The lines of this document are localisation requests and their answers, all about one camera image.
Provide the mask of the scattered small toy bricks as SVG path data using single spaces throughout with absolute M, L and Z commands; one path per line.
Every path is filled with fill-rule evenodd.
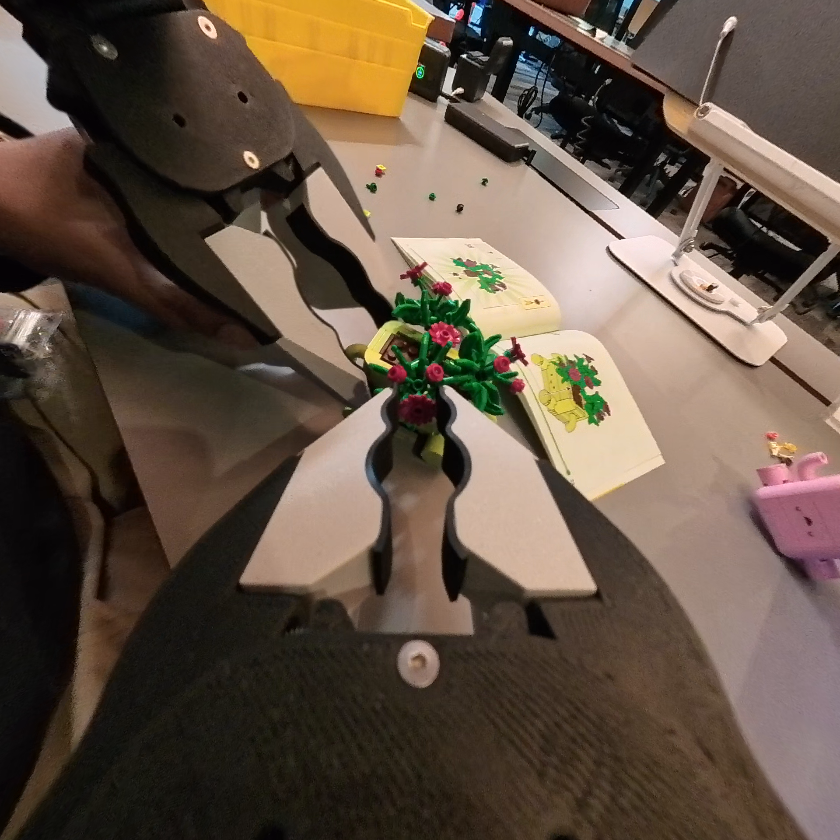
M 363 186 L 363 216 L 372 220 L 396 211 L 419 215 L 439 208 L 460 216 L 490 197 L 494 182 L 488 175 L 458 169 L 414 170 L 395 164 L 378 164 Z

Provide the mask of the black power adapter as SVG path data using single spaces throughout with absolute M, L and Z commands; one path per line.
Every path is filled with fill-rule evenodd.
M 490 53 L 473 50 L 462 54 L 455 66 L 453 96 L 462 102 L 482 99 L 490 77 L 498 75 L 511 56 L 513 39 L 499 37 Z

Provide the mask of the person's left hand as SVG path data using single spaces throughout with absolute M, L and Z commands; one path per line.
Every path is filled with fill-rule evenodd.
M 236 319 L 166 279 L 133 243 L 119 209 L 84 167 L 74 129 L 1 142 L 1 289 L 80 283 L 169 328 L 238 349 L 258 346 Z

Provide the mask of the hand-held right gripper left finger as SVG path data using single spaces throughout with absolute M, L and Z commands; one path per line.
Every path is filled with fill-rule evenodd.
M 396 393 L 385 388 L 308 446 L 253 550 L 239 587 L 303 596 L 383 596 L 392 577 Z

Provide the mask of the white desk lamp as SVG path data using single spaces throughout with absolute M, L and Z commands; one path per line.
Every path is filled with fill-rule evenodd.
M 678 243 L 672 245 L 653 235 L 621 238 L 609 244 L 607 251 L 724 350 L 739 361 L 758 367 L 786 344 L 787 337 L 774 319 L 838 257 L 839 188 L 838 181 L 769 142 L 709 99 L 709 88 L 721 63 L 721 48 L 737 23 L 735 17 L 730 17 L 720 32 L 700 102 L 691 101 L 690 108 L 681 101 L 676 117 L 669 114 L 669 104 L 665 106 L 668 126 L 709 158 Z M 706 268 L 694 256 L 701 217 L 725 171 L 782 205 L 826 238 L 823 252 L 770 306 L 757 308 L 729 286 L 719 269 Z

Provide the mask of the open instruction booklet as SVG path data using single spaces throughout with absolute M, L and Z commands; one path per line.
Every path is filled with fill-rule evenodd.
M 429 334 L 427 373 L 492 418 L 503 393 L 517 398 L 552 466 L 590 500 L 664 464 L 613 358 L 589 333 L 562 330 L 534 275 L 479 238 L 392 242 L 417 288 L 395 296 L 393 317 Z

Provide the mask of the pink brick planter figure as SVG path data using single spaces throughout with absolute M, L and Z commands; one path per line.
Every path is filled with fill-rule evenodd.
M 753 505 L 775 548 L 814 581 L 839 578 L 839 475 L 828 457 L 809 453 L 757 469 Z

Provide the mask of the clear plastic parts bag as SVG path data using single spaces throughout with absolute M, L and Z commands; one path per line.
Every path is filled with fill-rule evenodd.
M 64 319 L 58 311 L 1 307 L 2 359 L 9 363 L 46 361 Z

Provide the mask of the black office chair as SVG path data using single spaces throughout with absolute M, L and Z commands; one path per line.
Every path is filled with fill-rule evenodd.
M 561 128 L 561 148 L 580 163 L 606 166 L 626 157 L 629 137 L 604 112 L 602 100 L 613 79 L 607 79 L 594 95 L 585 99 L 562 91 L 550 102 L 549 110 Z

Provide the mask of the flat black power brick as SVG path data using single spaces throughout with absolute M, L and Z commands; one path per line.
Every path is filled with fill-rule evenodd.
M 523 161 L 529 164 L 535 155 L 528 135 L 501 124 L 481 111 L 476 103 L 450 102 L 444 120 L 453 129 L 506 163 Z

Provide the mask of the yellow plastic bin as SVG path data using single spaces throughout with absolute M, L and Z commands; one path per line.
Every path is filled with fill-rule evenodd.
M 433 17 L 408 1 L 205 1 L 297 104 L 401 117 Z

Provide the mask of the yellow brick flower planter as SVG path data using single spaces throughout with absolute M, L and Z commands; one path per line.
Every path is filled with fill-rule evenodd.
M 429 466 L 440 466 L 444 437 L 438 430 L 437 398 L 449 386 L 493 422 L 505 413 L 501 395 L 519 395 L 526 382 L 515 364 L 526 364 L 520 343 L 496 350 L 499 334 L 485 335 L 471 301 L 458 301 L 452 285 L 426 276 L 427 263 L 401 275 L 420 290 L 410 298 L 399 292 L 391 320 L 366 345 L 346 349 L 359 362 L 374 394 L 391 388 L 397 395 L 400 427 L 416 436 L 413 452 Z

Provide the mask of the black battery charger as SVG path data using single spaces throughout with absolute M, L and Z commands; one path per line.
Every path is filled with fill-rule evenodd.
M 425 38 L 409 92 L 429 102 L 436 102 L 443 95 L 450 58 L 451 52 L 446 43 Z

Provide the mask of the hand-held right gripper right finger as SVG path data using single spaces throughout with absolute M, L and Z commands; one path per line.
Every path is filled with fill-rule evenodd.
M 452 493 L 441 571 L 451 602 L 584 600 L 598 594 L 560 503 L 559 475 L 445 385 L 438 392 L 441 468 Z

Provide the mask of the wooden top desk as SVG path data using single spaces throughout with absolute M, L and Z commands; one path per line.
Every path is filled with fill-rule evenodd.
M 678 171 L 654 195 L 647 205 L 647 213 L 658 217 L 666 207 L 676 199 L 689 179 L 697 177 L 702 172 L 709 158 L 698 151 L 686 140 L 678 136 L 675 129 L 669 127 L 665 119 L 665 106 L 676 102 L 683 102 L 692 107 L 692 102 L 682 98 L 677 91 L 668 87 L 661 80 L 635 65 L 633 51 L 624 47 L 610 35 L 597 38 L 594 32 L 586 31 L 577 25 L 573 16 L 565 13 L 564 8 L 558 8 L 556 2 L 533 1 L 500 1 L 494 2 L 493 7 L 507 10 L 511 22 L 507 27 L 511 30 L 514 40 L 513 57 L 501 73 L 493 87 L 492 95 L 501 100 L 507 92 L 513 70 L 519 55 L 525 50 L 526 38 L 532 27 L 541 27 L 551 34 L 571 43 L 573 47 L 583 51 L 596 63 L 609 66 L 620 77 L 633 79 L 636 84 L 652 92 L 657 104 L 654 138 L 651 140 L 642 160 L 632 169 L 621 187 L 621 194 L 631 197 L 635 189 L 641 184 L 643 177 L 652 172 L 658 157 L 664 152 L 668 143 L 680 142 L 686 147 L 686 159 Z

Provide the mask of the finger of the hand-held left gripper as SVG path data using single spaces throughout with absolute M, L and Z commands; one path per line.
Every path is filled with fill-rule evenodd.
M 370 399 L 366 377 L 344 352 L 343 338 L 371 318 L 352 300 L 339 273 L 310 253 L 280 222 L 280 237 L 260 210 L 240 214 L 207 243 L 280 333 L 253 352 L 247 369 L 265 380 L 270 368 L 288 368 L 349 407 Z
M 335 186 L 322 167 L 315 169 L 293 193 L 287 225 L 293 245 L 315 260 L 327 279 L 317 290 L 308 283 L 313 303 L 329 308 L 354 305 L 371 320 L 389 320 L 393 302 L 392 280 L 382 248 L 363 217 L 357 198 L 351 202 Z

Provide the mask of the dark grey partition panel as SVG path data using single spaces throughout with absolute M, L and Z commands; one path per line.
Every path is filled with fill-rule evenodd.
M 662 2 L 633 63 L 698 104 L 726 21 L 713 104 L 836 182 L 839 176 L 839 2 Z

